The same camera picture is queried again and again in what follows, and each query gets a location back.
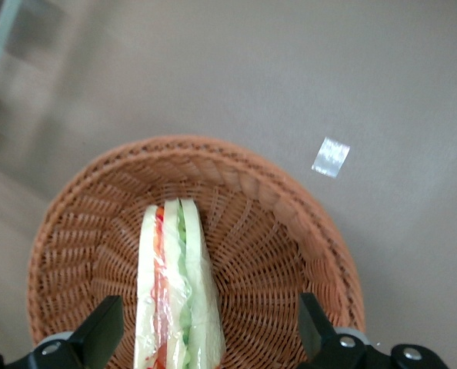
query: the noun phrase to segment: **floor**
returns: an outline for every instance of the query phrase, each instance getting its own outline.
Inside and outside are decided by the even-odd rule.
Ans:
[[[30,349],[25,275],[80,168],[154,135],[266,156],[325,206],[367,334],[457,367],[457,0],[26,0],[0,64],[0,352]],[[323,139],[350,146],[337,178]]]

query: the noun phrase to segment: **black clamp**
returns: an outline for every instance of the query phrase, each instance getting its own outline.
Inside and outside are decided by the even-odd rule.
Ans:
[[[122,298],[108,296],[68,340],[40,344],[27,356],[0,369],[103,369],[124,332]]]
[[[337,334],[314,294],[300,295],[299,333],[311,361],[297,369],[448,369],[423,346],[399,344],[388,356],[355,336]]]

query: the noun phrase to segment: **woven basket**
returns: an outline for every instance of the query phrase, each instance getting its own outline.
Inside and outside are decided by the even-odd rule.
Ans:
[[[308,192],[243,148],[168,136],[104,154],[52,202],[29,268],[34,343],[74,330],[103,297],[120,294],[125,335],[108,367],[132,367],[142,215],[176,197],[194,198],[200,210],[227,341],[222,367],[304,360],[299,292],[314,292],[334,325],[365,329],[353,260]]]

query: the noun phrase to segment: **sandwich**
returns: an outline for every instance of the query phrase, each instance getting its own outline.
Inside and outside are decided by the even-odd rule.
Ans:
[[[214,369],[224,352],[217,290],[194,201],[148,207],[138,253],[134,369]]]

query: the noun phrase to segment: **screw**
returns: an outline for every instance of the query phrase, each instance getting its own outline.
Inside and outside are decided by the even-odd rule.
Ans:
[[[50,355],[53,352],[56,352],[59,349],[59,346],[61,346],[61,342],[54,342],[50,344],[49,346],[44,347],[42,350],[43,355]]]
[[[413,347],[407,347],[403,350],[403,354],[410,360],[421,360],[422,354]]]
[[[341,337],[339,340],[339,343],[346,348],[352,348],[355,347],[355,340],[351,338],[350,336],[344,336]]]

